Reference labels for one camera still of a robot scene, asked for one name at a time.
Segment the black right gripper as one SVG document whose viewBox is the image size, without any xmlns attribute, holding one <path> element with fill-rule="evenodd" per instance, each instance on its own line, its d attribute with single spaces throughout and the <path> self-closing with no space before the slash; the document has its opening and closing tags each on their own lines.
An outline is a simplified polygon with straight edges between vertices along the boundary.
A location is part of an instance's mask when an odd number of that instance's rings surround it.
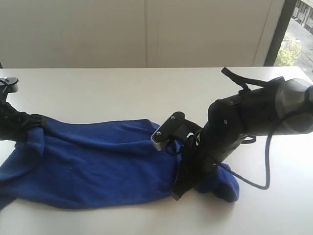
<svg viewBox="0 0 313 235">
<path fill-rule="evenodd" d="M 246 133 L 239 114 L 239 105 L 230 99 L 218 99 L 209 106 L 208 121 L 198 135 L 199 145 L 185 149 L 172 197 L 179 200 L 187 191 L 211 177 L 245 139 Z"/>
</svg>

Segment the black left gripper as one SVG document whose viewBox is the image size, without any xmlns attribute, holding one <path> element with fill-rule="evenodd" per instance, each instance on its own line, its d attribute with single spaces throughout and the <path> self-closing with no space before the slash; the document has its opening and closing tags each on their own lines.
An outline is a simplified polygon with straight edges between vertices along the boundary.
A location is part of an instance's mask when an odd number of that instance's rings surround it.
<svg viewBox="0 0 313 235">
<path fill-rule="evenodd" d="M 45 128 L 46 116 L 19 112 L 6 100 L 0 100 L 0 140 L 26 141 L 29 129 Z"/>
</svg>

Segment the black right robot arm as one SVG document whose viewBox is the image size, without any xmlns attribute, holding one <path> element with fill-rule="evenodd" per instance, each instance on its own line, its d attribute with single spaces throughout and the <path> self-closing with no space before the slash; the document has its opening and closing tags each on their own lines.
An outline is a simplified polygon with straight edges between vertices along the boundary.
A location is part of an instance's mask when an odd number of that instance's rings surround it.
<svg viewBox="0 0 313 235">
<path fill-rule="evenodd" d="M 223 162 L 239 145 L 265 136 L 265 153 L 269 154 L 274 135 L 308 134 L 313 130 L 313 87 L 309 82 L 282 77 L 265 82 L 238 75 L 231 79 L 241 90 L 209 106 L 206 125 L 182 152 L 172 188 L 175 199 L 192 188 L 210 185 L 217 196 L 233 202 L 230 178 L 235 173 Z"/>
</svg>

